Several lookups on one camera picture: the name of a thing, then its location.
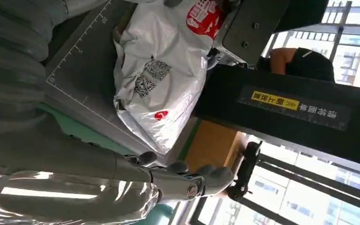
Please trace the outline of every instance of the person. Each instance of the person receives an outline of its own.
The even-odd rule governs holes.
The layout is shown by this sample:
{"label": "person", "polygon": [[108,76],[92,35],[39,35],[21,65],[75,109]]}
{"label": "person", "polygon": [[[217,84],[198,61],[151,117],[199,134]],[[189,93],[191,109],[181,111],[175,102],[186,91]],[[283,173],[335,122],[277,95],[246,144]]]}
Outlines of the person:
{"label": "person", "polygon": [[305,48],[274,49],[269,58],[260,58],[257,70],[335,82],[332,62],[322,54]]}

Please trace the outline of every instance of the red logo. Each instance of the red logo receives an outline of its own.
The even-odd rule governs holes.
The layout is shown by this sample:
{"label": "red logo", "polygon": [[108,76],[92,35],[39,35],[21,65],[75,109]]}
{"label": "red logo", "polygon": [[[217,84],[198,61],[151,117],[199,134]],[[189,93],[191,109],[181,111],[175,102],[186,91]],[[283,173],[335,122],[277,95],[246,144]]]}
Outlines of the red logo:
{"label": "red logo", "polygon": [[187,26],[196,34],[215,39],[224,16],[214,0],[197,0],[187,15]]}
{"label": "red logo", "polygon": [[158,121],[161,121],[161,119],[165,118],[165,116],[168,114],[168,111],[160,111],[155,114],[155,119]]}

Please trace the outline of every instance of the bolt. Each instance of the bolt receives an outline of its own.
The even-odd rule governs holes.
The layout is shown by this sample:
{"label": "bolt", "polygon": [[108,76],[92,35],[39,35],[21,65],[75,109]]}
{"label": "bolt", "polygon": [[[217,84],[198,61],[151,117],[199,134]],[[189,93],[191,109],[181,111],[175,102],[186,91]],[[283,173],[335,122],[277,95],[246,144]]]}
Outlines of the bolt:
{"label": "bolt", "polygon": [[244,41],[244,42],[242,43],[242,47],[243,47],[243,48],[247,48],[248,45],[249,45],[249,44],[248,44],[246,41]]}
{"label": "bolt", "polygon": [[253,29],[259,29],[260,25],[259,25],[258,22],[254,22],[254,23],[252,24],[252,27],[253,27]]}
{"label": "bolt", "polygon": [[193,199],[198,193],[198,188],[195,185],[190,185],[187,190],[187,195],[189,199]]}

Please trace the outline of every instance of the yellow label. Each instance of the yellow label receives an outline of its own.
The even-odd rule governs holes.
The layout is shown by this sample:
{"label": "yellow label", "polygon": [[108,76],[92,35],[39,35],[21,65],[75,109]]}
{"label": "yellow label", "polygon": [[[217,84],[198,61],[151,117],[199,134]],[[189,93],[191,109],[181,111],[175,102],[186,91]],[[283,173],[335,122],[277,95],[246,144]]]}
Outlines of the yellow label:
{"label": "yellow label", "polygon": [[299,107],[299,101],[293,100],[293,99],[288,99],[285,97],[280,97],[280,96],[276,96],[276,95],[270,95],[267,93],[263,93],[263,92],[259,92],[259,91],[253,91],[252,94],[252,100],[256,100],[259,102],[264,102],[270,105],[276,105],[279,107],[284,107],[287,109],[292,109],[297,111],[298,107]]}

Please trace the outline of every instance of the plastic packaging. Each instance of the plastic packaging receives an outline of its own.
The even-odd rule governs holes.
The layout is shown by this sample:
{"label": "plastic packaging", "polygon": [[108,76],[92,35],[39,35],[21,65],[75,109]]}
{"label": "plastic packaging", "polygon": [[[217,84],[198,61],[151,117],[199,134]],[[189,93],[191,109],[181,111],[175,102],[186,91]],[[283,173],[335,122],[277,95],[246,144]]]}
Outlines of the plastic packaging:
{"label": "plastic packaging", "polygon": [[130,2],[133,2],[133,3],[150,3],[150,2],[153,2],[155,0],[125,0],[125,1],[130,1]]}
{"label": "plastic packaging", "polygon": [[159,199],[152,183],[41,171],[14,173],[3,185],[0,225],[130,224]]}
{"label": "plastic packaging", "polygon": [[114,105],[119,118],[151,148],[166,154],[202,91],[207,54],[223,22],[210,0],[139,4],[115,43]]}

